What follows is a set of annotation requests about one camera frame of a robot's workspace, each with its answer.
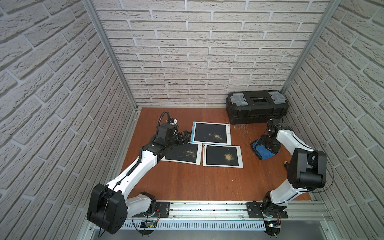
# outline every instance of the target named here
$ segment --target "mounting plate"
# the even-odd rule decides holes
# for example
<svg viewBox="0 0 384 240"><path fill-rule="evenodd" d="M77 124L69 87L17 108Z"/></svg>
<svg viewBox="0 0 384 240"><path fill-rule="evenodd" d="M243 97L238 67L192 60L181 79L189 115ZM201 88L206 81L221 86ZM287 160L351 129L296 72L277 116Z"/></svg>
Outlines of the mounting plate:
<svg viewBox="0 0 384 240"><path fill-rule="evenodd" d="M261 211L259 210L261 208L261 205L263 203L261 202L247 202L247 212L249 218L264 218L264 220L268 220L269 218L266 218L262 215ZM288 214L286 211L282 212L281 218L288 218Z"/></svg>
<svg viewBox="0 0 384 240"><path fill-rule="evenodd" d="M156 206L160 211L160 218L168 217L170 202L156 202ZM155 213L152 216L148 216L148 217L157 218L158 216L159 216L159 213L157 211L155 211ZM133 217L147 217L147 216L144 215L143 213L139 213L139 214L134 215Z"/></svg>

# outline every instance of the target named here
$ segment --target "toolbox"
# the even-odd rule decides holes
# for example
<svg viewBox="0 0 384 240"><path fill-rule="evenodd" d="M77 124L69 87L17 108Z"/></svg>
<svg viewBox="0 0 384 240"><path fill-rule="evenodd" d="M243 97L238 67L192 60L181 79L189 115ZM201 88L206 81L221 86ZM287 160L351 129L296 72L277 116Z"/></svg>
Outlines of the toolbox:
<svg viewBox="0 0 384 240"><path fill-rule="evenodd" d="M231 124L267 122L287 114L288 103L278 91L233 92L226 98Z"/></svg>

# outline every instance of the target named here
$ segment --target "blue cloth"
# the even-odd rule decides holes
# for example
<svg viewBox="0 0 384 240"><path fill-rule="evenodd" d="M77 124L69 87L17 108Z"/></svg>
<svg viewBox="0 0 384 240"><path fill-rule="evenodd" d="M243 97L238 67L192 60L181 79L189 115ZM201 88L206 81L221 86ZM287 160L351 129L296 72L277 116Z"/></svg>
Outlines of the blue cloth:
<svg viewBox="0 0 384 240"><path fill-rule="evenodd" d="M260 160L265 160L265 159L268 159L270 157L273 157L275 154L272 153L271 151L269 151L268 149L265 148L264 145L257 145L257 143L259 142L260 138L251 143L251 147L252 147L252 150L254 151L254 153L256 154L256 156L260 159Z"/></svg>

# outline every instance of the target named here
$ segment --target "brick wall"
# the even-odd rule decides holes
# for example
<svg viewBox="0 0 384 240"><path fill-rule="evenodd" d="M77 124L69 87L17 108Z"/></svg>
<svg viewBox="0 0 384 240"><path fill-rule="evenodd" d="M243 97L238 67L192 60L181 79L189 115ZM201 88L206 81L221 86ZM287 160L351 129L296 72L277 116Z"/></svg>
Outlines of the brick wall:
<svg viewBox="0 0 384 240"><path fill-rule="evenodd" d="M384 237L383 5L343 0L286 93L285 122L332 163L316 195L344 239Z"/></svg>
<svg viewBox="0 0 384 240"><path fill-rule="evenodd" d="M0 1L0 239L75 239L131 111L81 1Z"/></svg>
<svg viewBox="0 0 384 240"><path fill-rule="evenodd" d="M328 1L94 0L140 106L280 90Z"/></svg>

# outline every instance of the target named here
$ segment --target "wooden floor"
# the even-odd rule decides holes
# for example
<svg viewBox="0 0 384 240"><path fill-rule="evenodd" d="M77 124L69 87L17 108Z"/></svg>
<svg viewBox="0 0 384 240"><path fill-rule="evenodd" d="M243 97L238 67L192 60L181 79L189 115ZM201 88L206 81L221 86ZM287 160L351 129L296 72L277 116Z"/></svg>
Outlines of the wooden floor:
<svg viewBox="0 0 384 240"><path fill-rule="evenodd" d="M225 109L143 108L122 171L137 158L139 148L156 133L157 121L165 110L177 119L179 131L191 132L194 121L229 123ZM241 146L243 169L161 161L141 179L129 197L148 192L159 200L262 200L268 191L286 179L283 162L291 159L284 147L265 161L256 157L250 143L258 139L265 129L265 123L231 125L232 145ZM296 200L311 198L303 194Z"/></svg>

